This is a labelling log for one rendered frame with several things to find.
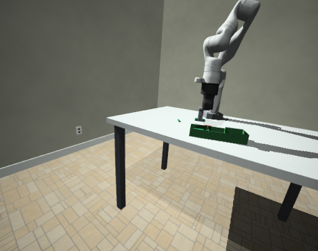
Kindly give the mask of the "green bin rack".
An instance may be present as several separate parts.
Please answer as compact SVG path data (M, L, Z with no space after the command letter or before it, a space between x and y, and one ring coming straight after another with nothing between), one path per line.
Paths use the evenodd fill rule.
M189 136L197 138L212 139L229 143L247 145L249 134L242 129L237 128L218 128L213 126L191 124ZM204 130L199 130L199 129ZM232 132L232 133L230 133ZM240 133L240 134L239 134Z

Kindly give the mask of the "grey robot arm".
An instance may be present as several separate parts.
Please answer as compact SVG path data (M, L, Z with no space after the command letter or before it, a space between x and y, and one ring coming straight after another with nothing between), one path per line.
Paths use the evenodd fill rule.
M226 71L221 67L231 60L241 44L241 41L254 20L260 8L260 2L255 0L239 0L231 11L229 17L218 29L216 35L208 37L203 44L205 56L205 71L220 72L218 95L214 97L213 109L207 112L218 113L221 95L226 78ZM237 15L237 18L236 18ZM237 31L238 19L244 25ZM236 32L237 31L237 32ZM218 35L219 34L219 35ZM213 58L214 53L219 53L218 58Z

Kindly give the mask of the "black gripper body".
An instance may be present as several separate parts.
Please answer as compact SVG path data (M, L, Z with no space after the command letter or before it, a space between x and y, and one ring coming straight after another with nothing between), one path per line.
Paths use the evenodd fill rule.
M201 94L203 94L202 109L212 110L214 97L218 95L220 72L205 71L203 78L196 77L195 82L202 82Z

